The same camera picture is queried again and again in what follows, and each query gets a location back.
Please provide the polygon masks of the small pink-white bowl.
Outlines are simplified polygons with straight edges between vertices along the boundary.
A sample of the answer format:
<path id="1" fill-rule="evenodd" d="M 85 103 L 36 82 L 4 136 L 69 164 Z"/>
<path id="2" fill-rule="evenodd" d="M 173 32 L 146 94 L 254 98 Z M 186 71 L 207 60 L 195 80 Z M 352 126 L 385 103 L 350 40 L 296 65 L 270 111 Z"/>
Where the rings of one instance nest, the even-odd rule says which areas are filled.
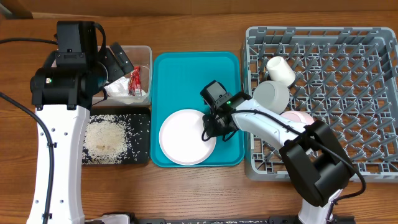
<path id="1" fill-rule="evenodd" d="M 281 114 L 281 117 L 304 124 L 314 123 L 312 116 L 303 111 L 286 111 Z"/>

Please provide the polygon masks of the white cup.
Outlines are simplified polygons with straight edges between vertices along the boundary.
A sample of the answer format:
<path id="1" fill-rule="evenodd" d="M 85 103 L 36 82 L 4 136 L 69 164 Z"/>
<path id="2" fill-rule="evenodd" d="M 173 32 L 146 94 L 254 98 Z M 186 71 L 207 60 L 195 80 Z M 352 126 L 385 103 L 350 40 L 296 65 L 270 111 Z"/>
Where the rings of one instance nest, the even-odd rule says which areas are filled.
<path id="1" fill-rule="evenodd" d="M 272 81 L 281 82 L 287 87 L 295 81 L 295 72 L 281 56 L 272 57 L 267 62 L 266 68 Z"/>

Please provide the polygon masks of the grey shallow bowl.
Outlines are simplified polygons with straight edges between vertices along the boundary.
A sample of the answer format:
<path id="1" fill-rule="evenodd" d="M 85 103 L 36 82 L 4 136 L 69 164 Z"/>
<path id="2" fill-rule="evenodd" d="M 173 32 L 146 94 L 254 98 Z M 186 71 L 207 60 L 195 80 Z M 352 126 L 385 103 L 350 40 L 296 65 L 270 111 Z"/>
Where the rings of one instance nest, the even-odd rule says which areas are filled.
<path id="1" fill-rule="evenodd" d="M 264 81 L 260 83 L 252 97 L 264 108 L 281 114 L 289 103 L 289 89 L 281 82 Z"/>

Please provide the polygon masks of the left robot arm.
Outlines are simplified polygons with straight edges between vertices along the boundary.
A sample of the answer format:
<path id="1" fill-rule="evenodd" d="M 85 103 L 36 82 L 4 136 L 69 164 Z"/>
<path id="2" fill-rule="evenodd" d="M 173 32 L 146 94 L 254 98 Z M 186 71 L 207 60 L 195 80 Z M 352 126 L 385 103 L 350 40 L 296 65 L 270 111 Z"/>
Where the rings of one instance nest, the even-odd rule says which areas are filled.
<path id="1" fill-rule="evenodd" d="M 30 81 L 38 129 L 34 201 L 28 223 L 84 223 L 81 204 L 83 141 L 93 97 L 107 84 L 133 71 L 117 42 L 86 52 L 58 49 Z"/>

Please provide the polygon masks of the red snack wrapper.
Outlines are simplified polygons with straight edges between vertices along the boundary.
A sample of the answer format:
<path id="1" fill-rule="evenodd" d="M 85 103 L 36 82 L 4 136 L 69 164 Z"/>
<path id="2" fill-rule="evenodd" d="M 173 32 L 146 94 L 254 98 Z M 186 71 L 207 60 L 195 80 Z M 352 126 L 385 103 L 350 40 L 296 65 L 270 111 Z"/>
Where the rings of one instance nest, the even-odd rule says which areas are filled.
<path id="1" fill-rule="evenodd" d="M 141 89 L 141 68 L 140 66 L 135 66 L 134 70 L 130 73 L 129 79 L 129 94 L 131 96 L 141 96 L 142 89 Z"/>

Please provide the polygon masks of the white tissue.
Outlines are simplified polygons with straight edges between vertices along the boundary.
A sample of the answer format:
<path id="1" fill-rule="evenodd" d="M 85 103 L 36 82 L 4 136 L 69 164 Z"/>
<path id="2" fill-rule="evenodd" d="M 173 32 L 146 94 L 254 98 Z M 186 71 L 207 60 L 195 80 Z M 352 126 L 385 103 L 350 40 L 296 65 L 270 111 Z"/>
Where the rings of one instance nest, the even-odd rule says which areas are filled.
<path id="1" fill-rule="evenodd" d="M 138 87 L 133 87 L 131 78 L 121 77 L 113 83 L 106 85 L 104 89 L 108 96 L 146 96 L 146 92 Z"/>

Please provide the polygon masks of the large white plate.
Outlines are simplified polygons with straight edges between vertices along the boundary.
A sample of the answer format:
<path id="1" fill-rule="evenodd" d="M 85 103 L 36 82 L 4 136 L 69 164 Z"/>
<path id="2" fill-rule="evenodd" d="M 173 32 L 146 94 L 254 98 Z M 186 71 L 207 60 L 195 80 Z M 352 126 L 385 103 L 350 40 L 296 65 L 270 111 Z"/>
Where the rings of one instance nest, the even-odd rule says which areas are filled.
<path id="1" fill-rule="evenodd" d="M 159 144 L 164 155 L 182 166 L 205 161 L 214 151 L 216 138 L 208 137 L 198 110 L 178 110 L 168 116 L 159 131 Z"/>

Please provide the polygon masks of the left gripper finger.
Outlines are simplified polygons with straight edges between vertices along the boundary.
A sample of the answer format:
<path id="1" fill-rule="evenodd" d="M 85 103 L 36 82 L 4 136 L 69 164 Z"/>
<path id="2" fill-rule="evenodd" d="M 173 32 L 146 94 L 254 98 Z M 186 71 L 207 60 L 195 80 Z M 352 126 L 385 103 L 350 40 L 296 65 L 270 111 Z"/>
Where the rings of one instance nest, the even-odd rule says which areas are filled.
<path id="1" fill-rule="evenodd" d="M 101 59 L 101 63 L 106 67 L 108 72 L 108 83 L 115 82 L 119 78 L 124 76 L 122 69 L 121 55 L 114 52 L 110 48 L 106 48 L 105 55 Z"/>
<path id="2" fill-rule="evenodd" d="M 114 56 L 116 57 L 116 60 L 125 75 L 134 70 L 134 65 L 131 63 L 130 59 L 119 43 L 115 42 L 111 44 L 110 49 L 113 51 Z"/>

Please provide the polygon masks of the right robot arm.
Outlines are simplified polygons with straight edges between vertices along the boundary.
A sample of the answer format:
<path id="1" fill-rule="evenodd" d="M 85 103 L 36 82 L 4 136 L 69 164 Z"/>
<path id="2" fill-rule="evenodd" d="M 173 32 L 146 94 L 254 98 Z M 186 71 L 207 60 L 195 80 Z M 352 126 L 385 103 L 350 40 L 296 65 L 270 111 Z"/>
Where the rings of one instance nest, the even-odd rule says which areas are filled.
<path id="1" fill-rule="evenodd" d="M 293 122 L 243 92 L 203 90 L 200 94 L 210 107 L 210 114 L 203 117 L 203 141 L 217 136 L 227 141 L 238 130 L 261 138 L 278 150 L 291 183 L 303 198 L 299 222 L 333 223 L 333 207 L 355 169 L 326 123 Z"/>

